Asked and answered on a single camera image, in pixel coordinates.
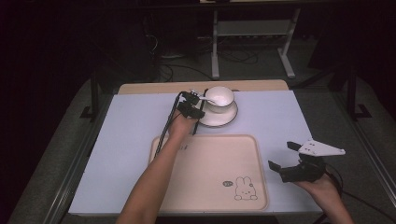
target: dark background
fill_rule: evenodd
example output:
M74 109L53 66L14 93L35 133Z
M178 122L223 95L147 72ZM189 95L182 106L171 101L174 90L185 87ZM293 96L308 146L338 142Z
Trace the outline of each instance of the dark background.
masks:
M136 2L111 2L0 2L0 210L5 211L0 223L12 213L65 110L92 72L97 72L101 87L108 92L125 82L150 82L156 77L142 14L95 10L134 6ZM396 19L391 5L394 3L381 1L304 7L295 38L319 38L312 67L325 69L353 59L358 75L372 85L380 102L396 118L392 69L396 63ZM177 26L183 17L186 20ZM157 35L186 51L191 50L197 35L211 30L211 20L203 19L202 14L163 13L155 19Z

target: floor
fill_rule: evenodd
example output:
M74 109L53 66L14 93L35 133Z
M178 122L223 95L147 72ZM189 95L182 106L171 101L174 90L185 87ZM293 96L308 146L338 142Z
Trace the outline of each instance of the floor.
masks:
M316 40L293 40L288 53L296 74L286 77L276 48L282 38L229 38L219 47L220 80L284 79L290 87L312 77L319 70L307 68ZM200 53L181 57L166 51L155 80L210 80L210 48L202 44ZM372 115L368 119L352 121L345 111L346 91L330 92L326 85L332 75L313 85L295 90L314 139L345 148L342 158L326 158L326 162L340 171L345 191L356 195L396 219L394 201L396 179L396 123L377 101L370 86L358 79L357 104L365 105ZM78 217L67 214L78 180L88 161L89 151L98 134L111 95L100 93L100 112L96 120L82 119L81 112L91 104L90 81L81 87L67 109L56 133L38 164L9 223L114 223L115 217ZM394 223L352 197L344 202L356 223ZM278 223L310 223L319 214L276 214ZM263 223L252 220L245 223Z

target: gray carpet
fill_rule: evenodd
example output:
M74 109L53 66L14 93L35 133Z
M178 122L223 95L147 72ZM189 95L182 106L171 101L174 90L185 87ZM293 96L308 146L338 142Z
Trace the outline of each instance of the gray carpet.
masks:
M220 80L240 79L285 79L294 85L312 77L317 70L307 68L308 61L316 42L313 40L295 40L290 46L290 63L296 73L295 79L288 79L276 53L276 44L231 45L224 47L219 58ZM247 53L253 55L244 63L230 61L235 57L243 59ZM210 74L210 53L166 61L166 64L189 66ZM168 67L163 71L169 73ZM186 67L172 67L173 81L200 81L208 78L200 72ZM376 100L372 89L360 79L358 80L357 103L364 104L372 118L351 121L345 113L345 93L329 92L325 85L329 78L325 77L305 90L295 91L297 100L303 110L307 124L313 137L329 145L344 148L346 155L326 158L344 178L345 191L352 193L368 203L384 210L396 218L396 209L384 190L380 178L375 172L375 165L366 152L367 146L361 141L357 130L362 130L376 150L389 175L396 178L395 151L396 123L382 105ZM101 116L96 122L81 119L79 116L85 106L90 105L90 82L81 88L64 115L58 130L41 162L37 166L32 179L23 193L9 223L114 223L114 217L78 217L66 214L67 206L73 198L73 192L83 172L94 141L92 137L100 129L103 115L106 113L110 95L101 94ZM84 155L76 161L76 155ZM391 223L374 209L348 196L344 196L347 208L356 223ZM299 214L276 216L279 223L312 223L318 215Z

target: table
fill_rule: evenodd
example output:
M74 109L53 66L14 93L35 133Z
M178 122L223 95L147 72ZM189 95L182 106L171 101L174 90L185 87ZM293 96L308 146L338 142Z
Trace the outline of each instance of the table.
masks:
M305 191L291 183L282 183L280 176L268 167L267 160L285 167L296 165L298 154L287 149L287 141L303 143L312 136L286 83L258 80L122 86L108 110L69 213L83 216L118 214L135 181L147 167L150 144L161 134L176 92L189 88L201 91L218 85L239 90L235 92L238 115L232 123L221 128L199 126L197 134L243 133L253 135L258 141L269 205L258 213L244 211L243 215L321 211ZM207 215L205 212L193 214Z

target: cartoon bunny print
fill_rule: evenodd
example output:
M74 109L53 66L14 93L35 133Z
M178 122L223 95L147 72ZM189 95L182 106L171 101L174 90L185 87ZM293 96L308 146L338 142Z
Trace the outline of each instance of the cartoon bunny print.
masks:
M239 200L257 200L256 190L248 176L236 178L235 197Z

